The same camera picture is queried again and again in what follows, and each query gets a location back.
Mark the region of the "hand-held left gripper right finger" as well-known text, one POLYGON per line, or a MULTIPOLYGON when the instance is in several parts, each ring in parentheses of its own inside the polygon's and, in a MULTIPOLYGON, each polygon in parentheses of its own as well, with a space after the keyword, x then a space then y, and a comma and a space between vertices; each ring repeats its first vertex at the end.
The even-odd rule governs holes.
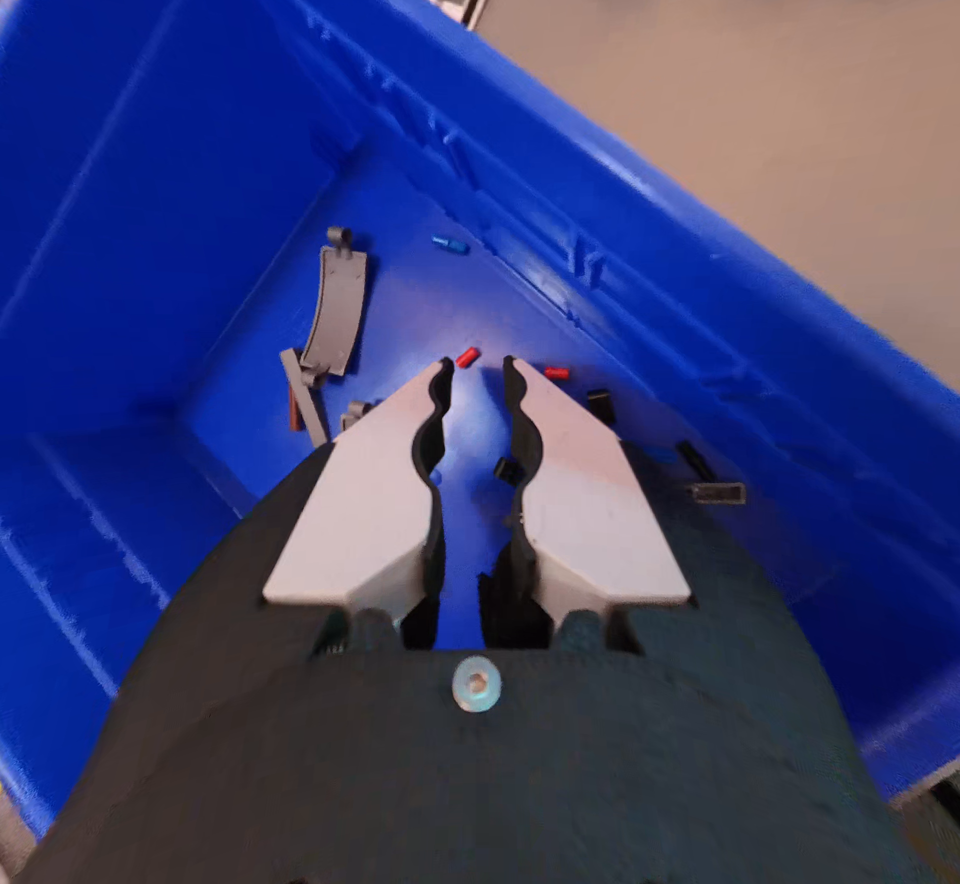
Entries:
POLYGON ((690 604, 692 589, 618 435, 530 363, 503 361, 510 536, 478 579, 488 648, 547 648, 565 619, 690 604))

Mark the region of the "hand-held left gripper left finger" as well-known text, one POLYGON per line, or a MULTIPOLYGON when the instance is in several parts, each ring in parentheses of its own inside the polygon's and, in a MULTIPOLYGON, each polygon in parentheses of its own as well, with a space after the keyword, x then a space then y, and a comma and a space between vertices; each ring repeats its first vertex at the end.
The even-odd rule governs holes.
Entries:
POLYGON ((454 364, 432 362, 330 445, 267 578, 271 605, 381 612, 406 648, 436 644, 447 544, 438 485, 454 364))

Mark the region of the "blue storage bin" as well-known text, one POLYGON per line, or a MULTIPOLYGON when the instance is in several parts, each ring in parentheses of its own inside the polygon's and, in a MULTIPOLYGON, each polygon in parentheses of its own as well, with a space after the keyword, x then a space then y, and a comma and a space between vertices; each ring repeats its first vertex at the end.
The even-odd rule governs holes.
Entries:
POLYGON ((481 350, 437 646, 506 542, 502 358, 727 479, 717 517, 893 799, 958 759, 958 395, 425 0, 2 0, 2 787, 38 838, 162 612, 309 453, 322 231, 371 282, 327 412, 481 350), (458 256, 432 235, 467 242, 458 256))

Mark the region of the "grey lego liftarm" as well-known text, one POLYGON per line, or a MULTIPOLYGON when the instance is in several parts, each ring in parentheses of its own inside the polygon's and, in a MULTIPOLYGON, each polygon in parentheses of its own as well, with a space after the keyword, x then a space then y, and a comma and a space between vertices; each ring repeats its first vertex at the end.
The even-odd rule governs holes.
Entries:
POLYGON ((324 416, 316 375, 301 365, 298 349, 288 348, 280 353, 289 391, 289 425, 293 431, 305 431, 314 449, 330 442, 327 418, 324 416))

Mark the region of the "curved grey lego panel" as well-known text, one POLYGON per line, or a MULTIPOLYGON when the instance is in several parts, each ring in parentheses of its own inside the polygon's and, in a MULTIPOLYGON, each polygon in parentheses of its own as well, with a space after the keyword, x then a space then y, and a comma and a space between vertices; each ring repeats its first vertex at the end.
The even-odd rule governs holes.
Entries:
POLYGON ((331 226, 319 255, 318 302, 299 357, 303 384, 342 377, 354 353, 366 300, 368 255, 353 247, 353 231, 331 226))

